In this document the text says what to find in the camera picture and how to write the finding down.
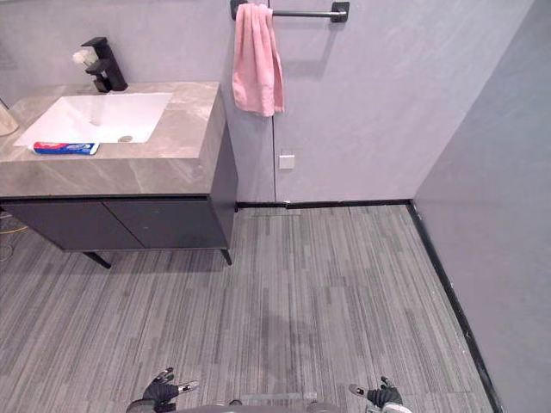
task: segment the gray carpet tile floor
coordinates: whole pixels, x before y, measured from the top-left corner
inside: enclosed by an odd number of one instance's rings
[[[348,384],[384,374],[415,412],[492,411],[405,206],[241,210],[231,267],[211,250],[108,252],[106,270],[31,230],[0,244],[2,411],[124,411],[167,366],[201,382],[178,408],[360,412]]]

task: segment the black towel bar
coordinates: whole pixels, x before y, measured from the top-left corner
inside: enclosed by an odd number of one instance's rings
[[[238,13],[240,4],[248,3],[247,0],[230,0],[230,11],[232,19]],[[287,11],[274,10],[274,15],[284,15],[287,17],[329,17],[333,23],[344,23],[348,20],[350,10],[350,2],[334,2],[331,6],[331,11]]]

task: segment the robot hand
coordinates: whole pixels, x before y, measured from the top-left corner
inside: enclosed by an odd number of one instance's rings
[[[383,384],[381,385],[380,390],[366,390],[360,387],[359,385],[350,385],[349,389],[355,395],[361,398],[366,398],[372,404],[382,409],[382,410],[370,410],[368,408],[368,411],[409,412],[407,408],[402,406],[403,404],[402,397],[400,396],[399,391],[396,388],[396,386],[393,384],[393,382],[384,376],[381,377],[381,381],[383,382]]]
[[[183,385],[171,385],[170,382],[174,379],[173,370],[172,367],[168,367],[159,373],[145,389],[143,398],[128,406],[127,413],[173,411],[176,409],[176,404],[170,402],[173,398],[199,387],[198,381],[190,381]]]

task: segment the black baseboard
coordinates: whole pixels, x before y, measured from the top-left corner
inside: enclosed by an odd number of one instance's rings
[[[410,200],[322,200],[314,202],[238,202],[238,208],[338,208],[379,205],[409,205]]]
[[[415,224],[419,236],[423,241],[424,248],[429,255],[432,267],[434,267],[436,275],[438,276],[444,292],[448,297],[449,303],[454,310],[455,317],[457,318],[457,321],[461,326],[461,331],[463,332],[463,336],[465,337],[465,341],[467,342],[471,357],[473,357],[474,365],[476,366],[476,370],[479,373],[480,380],[482,381],[482,385],[484,386],[484,390],[486,391],[486,395],[488,397],[488,400],[490,401],[490,405],[492,406],[494,412],[504,412],[505,410],[503,408],[503,405],[499,401],[498,394],[496,393],[495,388],[493,387],[492,380],[490,379],[490,375],[486,370],[486,364],[482,359],[482,354],[480,353],[479,346],[477,345],[476,340],[474,340],[474,335],[471,331],[471,327],[469,326],[467,316],[461,308],[459,299],[457,299],[457,296],[455,295],[454,288],[452,287],[451,282],[446,275],[446,271],[444,271],[442,262],[440,261],[440,258],[436,253],[436,249],[434,248],[434,245],[430,240],[429,232],[427,232],[423,220],[421,219],[421,216],[417,212],[417,209],[415,208],[415,205],[412,201],[408,202],[407,209],[409,210],[409,213],[412,216],[413,223]]]

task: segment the gray wall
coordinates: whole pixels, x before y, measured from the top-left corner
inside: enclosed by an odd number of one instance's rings
[[[223,83],[240,200],[411,198],[532,1],[355,0],[345,25],[276,17],[287,112],[273,137],[271,120],[232,102],[229,0],[11,0],[0,2],[0,96],[89,82],[71,55],[103,34],[129,82]],[[275,157],[296,155],[275,179],[273,139]]]
[[[536,0],[415,197],[512,412],[551,409],[550,76]]]
[[[323,9],[329,0],[271,0]],[[532,0],[352,0],[349,21],[275,19],[287,112],[278,200],[411,199]]]

